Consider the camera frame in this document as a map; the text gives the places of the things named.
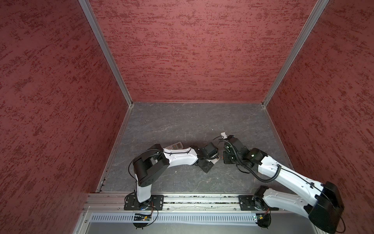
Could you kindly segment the aluminium corner post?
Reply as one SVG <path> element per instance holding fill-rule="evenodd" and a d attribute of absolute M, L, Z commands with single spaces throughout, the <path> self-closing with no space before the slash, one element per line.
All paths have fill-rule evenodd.
<path fill-rule="evenodd" d="M 304 43 L 306 42 L 307 38 L 309 37 L 310 33 L 312 32 L 313 28 L 315 27 L 318 19 L 321 17 L 323 11 L 325 10 L 326 6 L 328 5 L 329 0 L 318 0 L 313 7 L 308 19 L 306 20 L 301 32 L 299 33 L 292 49 L 290 50 L 283 66 L 281 67 L 279 73 L 277 74 L 271 88 L 269 89 L 267 95 L 265 96 L 262 106 L 266 108 L 270 103 L 272 97 L 274 96 L 277 88 L 283 81 L 285 75 L 287 74 L 289 68 L 291 67 L 292 63 L 294 62 L 295 58 L 297 57 L 298 53 L 302 49 Z"/>
<path fill-rule="evenodd" d="M 105 59 L 113 73 L 113 75 L 115 76 L 115 79 L 120 87 L 120 90 L 127 102 L 127 105 L 132 108 L 133 107 L 133 101 L 132 101 L 132 98 L 130 96 L 130 93 L 125 85 L 125 82 L 123 80 L 123 77 L 119 71 L 119 68 L 115 62 L 115 59 L 110 51 L 110 48 L 105 40 L 105 37 L 102 33 L 102 30 L 100 29 L 100 26 L 99 26 L 99 23 L 94 15 L 94 12 L 93 12 L 93 9 L 89 3 L 88 0 L 79 0 L 79 3 L 81 5 L 81 8 L 84 12 L 84 15 L 96 37 L 96 40 L 105 56 Z"/>

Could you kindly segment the left aluminium corner post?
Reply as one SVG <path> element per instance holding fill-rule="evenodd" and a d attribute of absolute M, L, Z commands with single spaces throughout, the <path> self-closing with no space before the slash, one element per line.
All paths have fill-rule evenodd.
<path fill-rule="evenodd" d="M 125 82 L 123 80 L 123 77 L 119 71 L 119 68 L 115 62 L 115 59 L 110 51 L 110 48 L 105 40 L 105 37 L 102 33 L 102 30 L 100 29 L 100 26 L 99 26 L 99 23 L 94 15 L 94 12 L 93 12 L 93 9 L 89 3 L 88 0 L 79 0 L 79 3 L 81 5 L 81 8 L 84 12 L 84 15 L 96 37 L 96 40 L 105 56 L 105 59 L 113 73 L 113 75 L 115 76 L 115 79 L 120 87 L 120 90 L 127 102 L 127 105 L 132 108 L 133 107 L 133 101 L 132 101 L 132 98 L 130 96 L 130 93 L 125 85 Z"/>

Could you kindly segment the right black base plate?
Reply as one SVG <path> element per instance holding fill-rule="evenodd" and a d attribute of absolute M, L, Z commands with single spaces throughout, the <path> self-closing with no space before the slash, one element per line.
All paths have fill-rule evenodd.
<path fill-rule="evenodd" d="M 253 198 L 252 195 L 239 195 L 239 206 L 241 211 L 278 211 L 279 208 L 269 207 L 259 198 Z"/>

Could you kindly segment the white AC remote control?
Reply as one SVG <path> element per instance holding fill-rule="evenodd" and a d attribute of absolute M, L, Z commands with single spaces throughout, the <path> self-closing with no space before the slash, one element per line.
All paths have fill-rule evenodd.
<path fill-rule="evenodd" d="M 220 160 L 220 157 L 216 157 L 215 159 L 211 160 L 213 164 L 216 164 Z"/>

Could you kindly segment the right aluminium corner post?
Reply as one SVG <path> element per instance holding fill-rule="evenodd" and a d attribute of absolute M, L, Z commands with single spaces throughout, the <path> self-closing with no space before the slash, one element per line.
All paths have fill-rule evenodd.
<path fill-rule="evenodd" d="M 274 96 L 277 88 L 283 81 L 285 75 L 287 74 L 289 68 L 291 67 L 292 63 L 294 62 L 295 58 L 297 57 L 298 53 L 302 49 L 304 43 L 306 42 L 307 38 L 309 37 L 310 33 L 312 32 L 313 28 L 315 27 L 318 19 L 321 17 L 323 11 L 325 10 L 326 6 L 328 5 L 329 0 L 318 0 L 313 7 L 308 19 L 306 20 L 301 32 L 299 33 L 292 49 L 290 50 L 283 66 L 281 67 L 279 73 L 277 74 L 271 88 L 269 89 L 267 95 L 265 96 L 262 106 L 266 108 L 270 103 L 272 97 Z"/>

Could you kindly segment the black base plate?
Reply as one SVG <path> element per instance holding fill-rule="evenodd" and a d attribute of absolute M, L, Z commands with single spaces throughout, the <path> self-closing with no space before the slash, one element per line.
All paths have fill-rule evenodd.
<path fill-rule="evenodd" d="M 252 195 L 239 195 L 239 206 L 241 211 L 278 211 L 279 208 L 269 207 L 259 198 L 253 198 Z"/>
<path fill-rule="evenodd" d="M 152 195 L 149 200 L 139 202 L 134 193 L 129 194 L 124 199 L 125 211 L 162 210 L 164 195 Z"/>

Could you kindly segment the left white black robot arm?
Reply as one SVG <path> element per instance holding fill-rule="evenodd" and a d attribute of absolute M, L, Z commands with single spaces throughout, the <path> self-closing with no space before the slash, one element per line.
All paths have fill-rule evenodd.
<path fill-rule="evenodd" d="M 136 156 L 130 163 L 136 181 L 134 195 L 136 202 L 131 207 L 137 210 L 147 210 L 154 207 L 152 199 L 152 184 L 171 167 L 188 165 L 197 166 L 208 173 L 219 160 L 219 150 L 209 143 L 205 147 L 190 146 L 185 149 L 163 148 L 155 144 Z"/>

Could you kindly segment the grey remote control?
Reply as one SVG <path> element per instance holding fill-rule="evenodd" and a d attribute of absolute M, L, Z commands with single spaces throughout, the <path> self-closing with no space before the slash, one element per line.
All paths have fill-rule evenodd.
<path fill-rule="evenodd" d="M 174 144 L 167 147 L 167 149 L 169 149 L 169 150 L 180 150 L 180 149 L 183 149 L 183 148 L 184 148 L 184 146 L 183 146 L 182 142 L 177 142 L 177 143 L 174 143 Z"/>

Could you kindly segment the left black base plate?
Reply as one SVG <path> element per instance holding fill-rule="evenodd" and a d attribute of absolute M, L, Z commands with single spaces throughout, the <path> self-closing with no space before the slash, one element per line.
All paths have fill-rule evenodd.
<path fill-rule="evenodd" d="M 149 200 L 139 202 L 134 193 L 129 194 L 124 199 L 125 211 L 162 210 L 164 195 L 152 195 Z"/>

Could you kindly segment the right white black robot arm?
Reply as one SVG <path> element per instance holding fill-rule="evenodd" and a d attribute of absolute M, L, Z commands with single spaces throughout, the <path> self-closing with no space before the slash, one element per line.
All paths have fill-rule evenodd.
<path fill-rule="evenodd" d="M 234 164 L 263 183 L 252 197 L 257 210 L 290 211 L 326 233 L 337 233 L 339 223 L 344 222 L 344 203 L 337 185 L 303 176 L 258 148 L 248 149 L 233 135 L 221 133 L 220 141 L 224 143 L 225 164 Z"/>

